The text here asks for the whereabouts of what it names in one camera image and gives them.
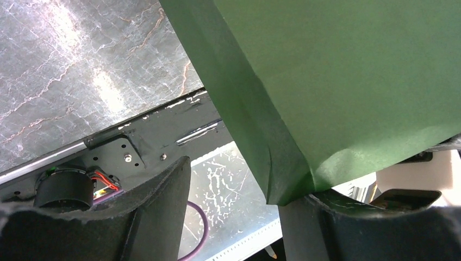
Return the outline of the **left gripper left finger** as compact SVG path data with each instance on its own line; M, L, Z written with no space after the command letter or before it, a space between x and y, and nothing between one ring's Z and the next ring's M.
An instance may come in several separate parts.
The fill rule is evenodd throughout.
M181 157L87 211L1 204L1 260L177 260L191 166Z

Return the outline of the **green paper bag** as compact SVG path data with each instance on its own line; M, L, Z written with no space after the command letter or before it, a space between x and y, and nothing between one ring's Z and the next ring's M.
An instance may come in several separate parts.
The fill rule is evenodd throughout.
M162 1L268 204L460 133L460 1Z

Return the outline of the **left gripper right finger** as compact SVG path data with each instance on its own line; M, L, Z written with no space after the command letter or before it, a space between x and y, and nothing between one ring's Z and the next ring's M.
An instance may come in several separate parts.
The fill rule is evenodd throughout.
M335 190L279 208L287 260L460 260L460 208L401 212Z

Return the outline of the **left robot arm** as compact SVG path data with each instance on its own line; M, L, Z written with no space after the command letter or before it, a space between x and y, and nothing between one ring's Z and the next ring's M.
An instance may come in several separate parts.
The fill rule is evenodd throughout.
M34 203L1 204L1 260L176 260L191 176L181 157L98 205L89 171L57 168ZM280 207L288 260L460 260L460 208L401 213L334 190Z

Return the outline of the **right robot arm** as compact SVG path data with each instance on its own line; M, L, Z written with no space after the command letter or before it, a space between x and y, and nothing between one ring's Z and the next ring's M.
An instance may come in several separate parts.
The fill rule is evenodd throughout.
M440 192L434 206L460 206L460 135L424 151L430 160L416 156L376 172L377 187L390 190Z

